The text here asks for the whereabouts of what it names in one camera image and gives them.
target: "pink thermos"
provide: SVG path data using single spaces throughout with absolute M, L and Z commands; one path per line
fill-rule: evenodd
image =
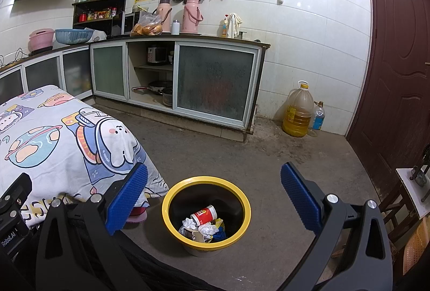
M 157 11 L 157 14 L 160 15 L 162 20 L 161 24 L 163 26 L 163 33 L 170 33 L 170 27 L 171 27 L 170 0 L 160 0 L 160 3 L 158 4 L 156 11 Z
M 187 0 L 182 18 L 183 34 L 198 34 L 197 25 L 203 20 L 200 13 L 199 0 Z

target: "dark red door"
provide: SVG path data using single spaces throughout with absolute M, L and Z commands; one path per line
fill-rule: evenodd
M 348 141 L 384 198 L 430 131 L 430 0 L 374 0 L 374 55 Z

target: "bolt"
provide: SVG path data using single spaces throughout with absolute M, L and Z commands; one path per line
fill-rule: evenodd
M 377 204 L 373 200 L 369 200 L 367 202 L 367 206 L 369 206 L 370 208 L 376 208 Z
M 332 204 L 335 204 L 336 202 L 339 201 L 339 198 L 334 194 L 328 194 L 327 195 L 327 201 L 331 202 Z
M 61 200 L 60 199 L 54 199 L 51 202 L 51 206 L 52 207 L 58 207 L 61 204 Z
M 91 195 L 90 200 L 91 200 L 91 202 L 94 202 L 96 204 L 96 203 L 102 201 L 102 198 L 103 197 L 101 194 L 93 194 L 93 195 Z

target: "gray floor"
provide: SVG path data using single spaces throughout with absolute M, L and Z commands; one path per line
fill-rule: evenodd
M 155 258 L 228 291 L 276 290 L 313 240 L 281 186 L 283 163 L 293 161 L 305 178 L 345 202 L 378 199 L 354 151 L 339 135 L 294 138 L 274 121 L 257 119 L 254 135 L 238 143 L 95 107 L 130 128 L 169 186 L 191 176 L 218 176 L 246 194 L 252 209 L 249 228 L 213 260 L 189 255 L 168 233 L 160 201 L 151 202 L 144 224 L 125 229 Z

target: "yellow label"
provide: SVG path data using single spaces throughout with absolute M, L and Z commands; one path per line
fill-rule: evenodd
M 287 115 L 288 115 L 288 121 L 293 122 L 294 116 L 295 116 L 295 108 L 291 106 L 287 107 Z

